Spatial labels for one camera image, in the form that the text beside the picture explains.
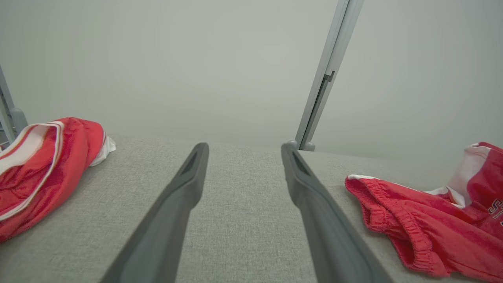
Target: white wall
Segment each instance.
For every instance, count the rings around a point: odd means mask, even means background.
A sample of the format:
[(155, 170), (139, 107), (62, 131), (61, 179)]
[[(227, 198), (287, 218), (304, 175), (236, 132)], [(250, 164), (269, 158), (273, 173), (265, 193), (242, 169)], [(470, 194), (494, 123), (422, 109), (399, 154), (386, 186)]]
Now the white wall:
[(502, 107), (503, 1), (365, 0), (313, 142), (453, 170), (503, 147)]
[(28, 122), (278, 146), (294, 138), (334, 0), (3, 0), (0, 64)]

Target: white trim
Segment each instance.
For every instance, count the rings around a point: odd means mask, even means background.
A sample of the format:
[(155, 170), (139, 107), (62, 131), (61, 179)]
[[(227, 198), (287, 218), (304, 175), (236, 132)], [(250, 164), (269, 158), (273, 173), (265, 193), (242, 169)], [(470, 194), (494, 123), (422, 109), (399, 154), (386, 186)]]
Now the white trim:
[[(49, 177), (49, 175), (52, 173), (52, 171), (56, 167), (56, 164), (58, 163), (59, 157), (61, 155), (61, 150), (62, 150), (62, 147), (63, 147), (63, 128), (64, 128), (64, 124), (62, 122), (60, 122), (60, 121), (54, 121), (54, 122), (51, 122), (51, 123), (34, 124), (34, 125), (30, 125), (30, 126), (46, 126), (46, 128), (48, 128), (48, 127), (56, 127), (56, 141), (54, 142), (54, 155), (52, 157), (52, 163), (51, 163), (51, 166), (49, 167), (49, 169), (47, 170), (44, 178), (40, 181), (40, 183), (35, 188), (35, 190), (30, 194), (30, 196), (28, 198), (26, 198), (24, 201), (22, 201), (21, 203), (19, 203), (15, 208), (13, 208), (10, 211), (2, 214), (0, 216), (0, 221), (12, 217), (13, 215), (15, 215), (18, 212), (20, 212), (23, 209), (25, 209), (30, 204), (30, 202), (32, 201), (32, 199), (35, 197), (35, 195), (37, 194), (37, 192), (40, 190), (40, 188), (42, 187), (42, 185), (45, 183), (45, 181), (47, 180), (47, 178)], [(11, 158), (17, 152), (18, 152), (18, 150), (16, 150), (11, 156), (6, 157), (6, 159)]]
[(44, 137), (49, 127), (32, 125), (32, 131), (26, 137), (21, 145), (16, 148), (10, 156), (0, 159), (0, 175), (13, 166), (25, 164), (41, 147), (44, 143)]
[(376, 177), (370, 177), (370, 176), (365, 176), (365, 175), (349, 175), (348, 179), (350, 180), (360, 180), (360, 179), (377, 179)]

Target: gray upholstered surface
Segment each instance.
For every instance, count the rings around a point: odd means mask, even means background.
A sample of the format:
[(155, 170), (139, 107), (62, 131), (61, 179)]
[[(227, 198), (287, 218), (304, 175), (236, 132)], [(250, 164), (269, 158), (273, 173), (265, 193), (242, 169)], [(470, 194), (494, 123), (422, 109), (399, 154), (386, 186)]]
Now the gray upholstered surface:
[[(84, 173), (62, 207), (0, 245), (1, 282), (98, 282), (195, 145), (114, 139), (117, 151)], [(418, 189), (445, 180), (407, 174), (385, 161), (302, 155), (396, 282), (438, 281), (405, 270), (386, 237), (365, 229), (344, 177), (374, 175)], [(203, 197), (189, 219), (177, 282), (316, 282), (303, 229), (279, 147), (210, 144)]]

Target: red fabric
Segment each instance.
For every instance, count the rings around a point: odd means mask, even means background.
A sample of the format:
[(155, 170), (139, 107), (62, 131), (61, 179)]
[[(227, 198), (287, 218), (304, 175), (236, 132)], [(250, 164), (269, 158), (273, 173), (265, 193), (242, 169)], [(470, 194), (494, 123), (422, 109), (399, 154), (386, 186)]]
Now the red fabric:
[[(57, 164), (30, 204), (0, 221), (0, 242), (31, 228), (59, 207), (73, 192), (78, 181), (100, 152), (103, 129), (95, 122), (77, 118), (60, 119), (62, 149)], [(0, 175), (0, 214), (27, 199), (48, 172), (53, 162), (56, 128), (51, 127), (42, 147), (24, 164), (14, 166)], [(15, 151), (0, 159), (8, 159)]]
[(458, 208), (449, 194), (432, 195), (362, 176), (346, 179), (360, 201), (365, 225), (387, 234), (403, 264), (433, 276), (453, 271), (503, 282), (503, 151), (491, 150), (469, 180), (471, 204)]

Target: clothing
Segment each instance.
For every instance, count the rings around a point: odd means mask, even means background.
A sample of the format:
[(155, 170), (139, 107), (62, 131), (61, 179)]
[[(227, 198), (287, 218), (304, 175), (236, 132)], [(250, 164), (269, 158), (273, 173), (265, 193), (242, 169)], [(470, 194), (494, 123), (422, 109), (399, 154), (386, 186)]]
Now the clothing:
[(113, 150), (96, 122), (70, 117), (24, 128), (0, 153), (0, 242), (59, 207), (84, 170)]
[(453, 271), (503, 282), (503, 150), (471, 145), (449, 183), (422, 192), (350, 175), (365, 225), (385, 233), (403, 264), (434, 276)]

